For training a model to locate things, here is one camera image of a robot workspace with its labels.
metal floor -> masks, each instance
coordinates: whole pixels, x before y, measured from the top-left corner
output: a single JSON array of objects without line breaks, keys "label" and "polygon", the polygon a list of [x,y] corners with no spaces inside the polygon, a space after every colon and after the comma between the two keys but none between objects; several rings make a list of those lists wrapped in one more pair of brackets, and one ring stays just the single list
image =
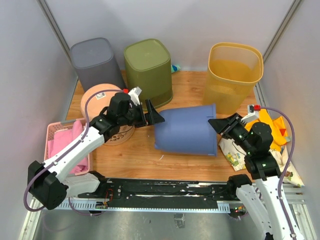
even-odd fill
[{"label": "metal floor", "polygon": [[184,226],[172,212],[110,211],[80,216],[71,210],[43,210],[33,240],[259,240],[250,216],[186,213]]}]

yellow translucent trash bin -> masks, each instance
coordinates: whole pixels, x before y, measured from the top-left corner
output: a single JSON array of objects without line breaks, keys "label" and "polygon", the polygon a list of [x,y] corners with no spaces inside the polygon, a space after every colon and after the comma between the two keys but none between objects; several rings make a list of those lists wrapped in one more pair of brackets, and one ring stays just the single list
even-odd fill
[{"label": "yellow translucent trash bin", "polygon": [[264,62],[254,47],[221,42],[211,48],[203,104],[233,114],[262,78]]}]

tan round box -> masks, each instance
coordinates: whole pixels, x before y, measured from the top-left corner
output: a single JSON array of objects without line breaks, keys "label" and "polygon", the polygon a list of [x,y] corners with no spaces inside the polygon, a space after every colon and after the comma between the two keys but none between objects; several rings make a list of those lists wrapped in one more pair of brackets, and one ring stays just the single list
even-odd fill
[{"label": "tan round box", "polygon": [[[104,83],[104,84],[99,84],[91,87],[88,91],[86,91],[81,99],[80,107],[81,107],[81,112],[83,117],[86,117],[85,114],[85,105],[88,100],[88,98],[102,90],[121,90],[119,87]],[[87,111],[89,115],[90,121],[99,115],[101,110],[104,107],[109,106],[111,98],[116,94],[116,91],[106,91],[100,94],[97,94],[95,97],[93,97],[90,102],[88,103]],[[135,127],[134,126],[122,126],[120,127],[120,132],[114,136],[112,136],[111,139],[109,139],[105,144],[106,145],[117,145],[121,144],[124,141],[128,140],[131,135],[134,133]]]}]

wooden surface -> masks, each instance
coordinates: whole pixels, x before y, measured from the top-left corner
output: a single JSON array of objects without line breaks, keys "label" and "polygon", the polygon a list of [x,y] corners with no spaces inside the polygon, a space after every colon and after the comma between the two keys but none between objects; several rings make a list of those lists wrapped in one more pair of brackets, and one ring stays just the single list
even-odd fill
[{"label": "wooden surface", "polygon": [[[206,72],[181,71],[172,75],[173,99],[157,110],[193,107],[202,104]],[[67,119],[82,118],[80,101],[84,90],[78,82]],[[255,104],[254,93],[237,111],[247,114],[247,105]],[[217,114],[218,118],[227,117]],[[136,129],[132,137],[119,145],[103,145],[93,152],[93,169],[108,178],[142,178],[194,181],[227,181],[235,172],[220,149],[217,157],[162,152],[154,148],[154,127]]]}]

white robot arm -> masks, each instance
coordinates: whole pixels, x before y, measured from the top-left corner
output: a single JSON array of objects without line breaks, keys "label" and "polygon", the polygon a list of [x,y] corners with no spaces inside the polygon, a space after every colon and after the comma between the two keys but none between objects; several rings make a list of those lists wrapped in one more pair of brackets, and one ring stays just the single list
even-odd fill
[{"label": "white robot arm", "polygon": [[250,105],[245,117],[235,113],[228,118],[208,121],[218,134],[223,138],[233,139],[246,152],[246,169],[255,180],[265,206],[245,174],[231,176],[227,182],[228,191],[244,204],[260,230],[262,240],[304,240],[285,195],[280,197],[278,194],[281,172],[276,160],[269,153],[273,141],[270,126],[257,122],[250,131],[244,127],[246,123],[259,117],[259,110],[260,106]]},{"label": "white robot arm", "polygon": [[98,173],[71,177],[68,177],[68,174],[85,156],[117,134],[121,126],[130,125],[140,128],[165,121],[149,100],[146,101],[148,112],[143,112],[138,97],[140,93],[141,89],[138,87],[128,94],[116,93],[111,98],[109,107],[105,107],[99,116],[92,119],[87,126],[88,129],[85,129],[67,147],[42,164],[37,161],[30,164],[28,191],[43,206],[52,210],[67,197],[93,193],[98,189],[101,184]]}]

